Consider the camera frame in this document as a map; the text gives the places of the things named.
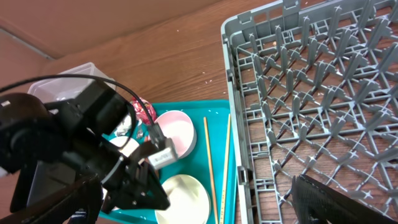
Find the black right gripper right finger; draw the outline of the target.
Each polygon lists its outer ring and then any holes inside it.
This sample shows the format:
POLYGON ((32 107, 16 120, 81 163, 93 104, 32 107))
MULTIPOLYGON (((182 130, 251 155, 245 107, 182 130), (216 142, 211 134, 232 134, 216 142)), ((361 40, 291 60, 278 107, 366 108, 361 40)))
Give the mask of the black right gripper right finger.
POLYGON ((299 223, 395 224, 393 219, 307 175, 293 177, 292 199, 299 223))

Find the white bowl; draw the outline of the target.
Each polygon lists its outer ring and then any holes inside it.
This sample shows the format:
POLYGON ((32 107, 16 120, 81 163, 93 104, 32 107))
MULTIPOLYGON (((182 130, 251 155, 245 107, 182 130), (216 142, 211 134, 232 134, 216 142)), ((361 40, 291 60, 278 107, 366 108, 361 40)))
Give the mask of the white bowl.
POLYGON ((204 186, 194 177, 179 174, 168 178, 163 184, 170 206, 156 210, 157 223, 204 224, 211 212, 210 196, 204 186))

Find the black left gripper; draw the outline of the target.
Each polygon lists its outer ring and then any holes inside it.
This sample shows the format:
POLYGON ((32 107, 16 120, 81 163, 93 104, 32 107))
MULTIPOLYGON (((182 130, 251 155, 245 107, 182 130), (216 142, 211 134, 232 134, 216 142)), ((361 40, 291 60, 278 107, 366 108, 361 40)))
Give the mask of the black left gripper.
POLYGON ((101 208, 104 213, 115 207, 165 210, 170 206, 169 198, 145 158, 166 149, 170 149, 169 139, 149 141, 127 157, 110 142, 74 142, 71 150, 63 152, 62 162, 82 174, 97 175, 101 187, 107 190, 101 208))

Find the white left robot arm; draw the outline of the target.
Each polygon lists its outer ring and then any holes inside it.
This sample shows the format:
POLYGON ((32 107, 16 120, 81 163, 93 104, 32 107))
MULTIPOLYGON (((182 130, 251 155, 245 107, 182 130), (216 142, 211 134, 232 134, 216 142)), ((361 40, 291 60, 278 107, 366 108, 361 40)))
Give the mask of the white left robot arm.
POLYGON ((91 82, 75 98, 51 103, 16 93, 13 86, 2 88, 1 167, 19 174, 10 211, 27 207, 40 162, 65 164, 77 179, 96 177, 98 186, 84 194, 94 196, 106 213, 115 207, 168 208, 167 194, 146 158, 170 147, 171 140, 152 124, 155 140, 125 156, 106 137, 126 117, 136 117, 133 105, 103 80, 91 82))

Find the pink bowl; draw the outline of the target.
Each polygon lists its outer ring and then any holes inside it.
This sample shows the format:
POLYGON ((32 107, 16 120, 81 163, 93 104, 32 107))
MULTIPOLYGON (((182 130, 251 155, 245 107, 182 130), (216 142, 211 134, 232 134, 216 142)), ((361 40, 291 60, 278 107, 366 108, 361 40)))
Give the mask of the pink bowl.
POLYGON ((172 110, 156 120, 163 134, 171 138, 179 159, 187 157, 197 143, 197 132, 191 118, 183 111, 172 110))

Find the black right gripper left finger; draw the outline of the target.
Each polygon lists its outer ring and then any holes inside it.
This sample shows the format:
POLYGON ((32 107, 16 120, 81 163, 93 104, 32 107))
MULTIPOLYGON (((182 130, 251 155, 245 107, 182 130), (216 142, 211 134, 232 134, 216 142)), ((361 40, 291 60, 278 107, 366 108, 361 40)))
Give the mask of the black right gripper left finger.
POLYGON ((83 223, 95 223, 102 205, 102 186, 97 175, 84 177, 47 198, 1 219, 1 223, 63 223, 80 209, 83 223))

